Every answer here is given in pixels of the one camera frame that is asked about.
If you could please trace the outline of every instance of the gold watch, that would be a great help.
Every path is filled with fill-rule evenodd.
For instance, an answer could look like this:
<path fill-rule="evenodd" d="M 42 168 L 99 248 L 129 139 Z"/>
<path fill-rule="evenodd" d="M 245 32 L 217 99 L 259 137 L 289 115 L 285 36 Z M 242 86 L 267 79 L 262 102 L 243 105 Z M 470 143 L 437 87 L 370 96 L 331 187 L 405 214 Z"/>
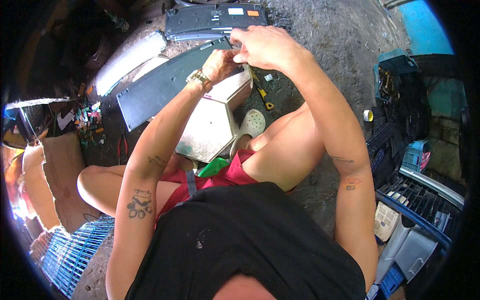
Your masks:
<path fill-rule="evenodd" d="M 200 83 L 205 91 L 208 93 L 212 90 L 212 82 L 202 73 L 202 69 L 193 71 L 190 76 L 185 80 L 186 82 L 197 82 Z"/>

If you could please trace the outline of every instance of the forearm tattoo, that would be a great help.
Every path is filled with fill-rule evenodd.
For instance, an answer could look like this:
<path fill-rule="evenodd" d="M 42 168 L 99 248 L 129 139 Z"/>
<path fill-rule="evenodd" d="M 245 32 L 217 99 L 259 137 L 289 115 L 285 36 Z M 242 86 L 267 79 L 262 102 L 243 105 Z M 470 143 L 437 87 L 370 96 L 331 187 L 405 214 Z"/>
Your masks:
<path fill-rule="evenodd" d="M 165 168 L 167 166 L 167 162 L 156 155 L 154 157 L 149 156 L 148 162 L 150 164 L 155 164 L 159 168 Z"/>
<path fill-rule="evenodd" d="M 146 214 L 152 213 L 152 193 L 150 190 L 143 191 L 136 189 L 134 191 L 135 195 L 132 197 L 132 202 L 127 204 L 127 208 L 129 209 L 128 217 L 143 219 Z"/>
<path fill-rule="evenodd" d="M 358 190 L 361 184 L 362 180 L 353 176 L 347 176 L 341 181 L 341 185 L 347 191 Z"/>
<path fill-rule="evenodd" d="M 354 161 L 351 159 L 346 159 L 344 157 L 337 157 L 337 156 L 330 156 L 333 160 L 340 161 L 342 163 L 353 163 Z"/>

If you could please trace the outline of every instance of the leg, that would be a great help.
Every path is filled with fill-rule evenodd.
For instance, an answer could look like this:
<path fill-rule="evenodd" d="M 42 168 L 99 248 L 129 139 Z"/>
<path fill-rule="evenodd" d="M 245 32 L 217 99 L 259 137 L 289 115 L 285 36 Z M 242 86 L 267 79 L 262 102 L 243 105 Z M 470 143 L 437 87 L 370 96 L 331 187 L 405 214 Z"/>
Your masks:
<path fill-rule="evenodd" d="M 259 136 L 252 138 L 246 134 L 240 137 L 239 141 L 237 142 L 237 149 L 235 150 L 235 153 L 238 149 L 259 151 L 282 130 L 282 128 L 288 123 L 288 121 L 290 121 L 290 119 L 305 110 L 308 110 L 307 102 L 304 102 L 297 110 L 275 120 L 275 122 L 268 126 L 268 128 Z"/>
<path fill-rule="evenodd" d="M 252 140 L 249 146 L 259 149 L 242 164 L 253 179 L 273 182 L 284 191 L 307 177 L 325 154 L 321 133 L 308 106 L 302 105 L 295 113 L 264 145 Z"/>
<path fill-rule="evenodd" d="M 175 168 L 192 169 L 192 162 L 179 155 L 172 155 L 165 173 Z M 78 176 L 77 188 L 85 202 L 101 212 L 115 216 L 125 166 L 89 166 Z M 157 213 L 172 195 L 179 183 L 159 181 L 156 192 Z"/>

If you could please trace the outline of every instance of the cardboard box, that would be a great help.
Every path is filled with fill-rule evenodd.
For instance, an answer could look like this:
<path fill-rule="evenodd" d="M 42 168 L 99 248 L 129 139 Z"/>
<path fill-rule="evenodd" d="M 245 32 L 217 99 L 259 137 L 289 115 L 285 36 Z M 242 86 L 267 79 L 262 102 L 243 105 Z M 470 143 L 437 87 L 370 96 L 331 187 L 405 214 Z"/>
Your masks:
<path fill-rule="evenodd" d="M 84 214 L 100 216 L 78 193 L 77 178 L 84 168 L 75 133 L 46 138 L 25 149 L 25 186 L 45 230 L 61 228 L 72 234 L 86 222 Z"/>

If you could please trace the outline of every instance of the label sticker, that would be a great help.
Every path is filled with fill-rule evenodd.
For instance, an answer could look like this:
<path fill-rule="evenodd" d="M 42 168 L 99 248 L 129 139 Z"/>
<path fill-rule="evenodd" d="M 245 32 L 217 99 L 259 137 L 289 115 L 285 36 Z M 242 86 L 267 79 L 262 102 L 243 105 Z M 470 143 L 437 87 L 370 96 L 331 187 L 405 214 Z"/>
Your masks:
<path fill-rule="evenodd" d="M 252 16 L 252 17 L 258 17 L 258 11 L 247 11 L 247 15 Z"/>
<path fill-rule="evenodd" d="M 228 14 L 243 14 L 243 8 L 229 8 Z"/>
<path fill-rule="evenodd" d="M 212 43 L 208 43 L 206 45 L 201 46 L 200 50 L 206 49 L 206 48 L 211 47 L 211 46 L 212 46 Z"/>

